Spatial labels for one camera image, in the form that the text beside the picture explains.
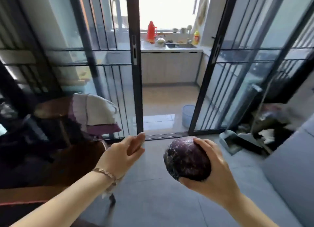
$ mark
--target purple cabbage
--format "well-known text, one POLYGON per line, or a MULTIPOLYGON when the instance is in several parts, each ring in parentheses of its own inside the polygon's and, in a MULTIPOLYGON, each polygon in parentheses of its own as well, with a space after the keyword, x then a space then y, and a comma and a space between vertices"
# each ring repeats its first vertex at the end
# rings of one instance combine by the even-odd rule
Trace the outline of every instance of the purple cabbage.
POLYGON ((175 180, 186 177, 203 181, 210 175, 210 160, 206 152, 194 143, 193 138, 193 136, 176 138, 165 150, 166 169, 175 180))

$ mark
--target yellow bottle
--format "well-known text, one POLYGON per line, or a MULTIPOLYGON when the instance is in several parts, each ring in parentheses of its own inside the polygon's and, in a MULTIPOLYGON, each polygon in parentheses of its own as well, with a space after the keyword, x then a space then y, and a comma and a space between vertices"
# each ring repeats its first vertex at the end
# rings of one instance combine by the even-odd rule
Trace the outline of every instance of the yellow bottle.
POLYGON ((194 33, 192 44, 193 45, 197 45, 199 43, 199 38, 200 38, 199 37, 199 32, 198 32, 198 30, 196 30, 195 33, 194 33))

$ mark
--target bright window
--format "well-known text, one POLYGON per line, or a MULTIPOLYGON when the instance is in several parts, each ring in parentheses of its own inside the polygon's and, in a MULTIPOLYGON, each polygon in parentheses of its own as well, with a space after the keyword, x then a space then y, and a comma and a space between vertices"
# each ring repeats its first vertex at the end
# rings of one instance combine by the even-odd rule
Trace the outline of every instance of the bright window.
POLYGON ((199 0, 139 0, 140 29, 147 29, 150 21, 158 30, 193 26, 198 3, 199 0))

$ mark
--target kitchen sink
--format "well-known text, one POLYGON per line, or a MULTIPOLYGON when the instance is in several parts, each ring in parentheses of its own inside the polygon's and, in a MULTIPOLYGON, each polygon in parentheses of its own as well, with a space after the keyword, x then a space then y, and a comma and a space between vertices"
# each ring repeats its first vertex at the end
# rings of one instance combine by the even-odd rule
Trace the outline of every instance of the kitchen sink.
POLYGON ((190 43, 166 43, 168 48, 197 48, 190 43))

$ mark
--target sliding glass door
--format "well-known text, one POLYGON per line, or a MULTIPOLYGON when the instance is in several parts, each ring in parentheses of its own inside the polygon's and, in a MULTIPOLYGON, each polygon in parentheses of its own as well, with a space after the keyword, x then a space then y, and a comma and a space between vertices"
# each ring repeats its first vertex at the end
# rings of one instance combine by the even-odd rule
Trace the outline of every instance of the sliding glass door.
POLYGON ((78 92, 98 95, 119 110, 121 131, 105 138, 143 131, 139 0, 1 4, 0 22, 13 27, 0 30, 10 39, 2 41, 1 61, 26 95, 37 102, 78 92))
POLYGON ((311 51, 314 20, 305 15, 312 4, 313 0, 227 0, 189 134, 235 127, 274 72, 282 71, 276 78, 279 83, 292 76, 311 51), (296 31, 300 24, 303 30, 296 31), (295 47, 289 45, 291 39, 295 47))

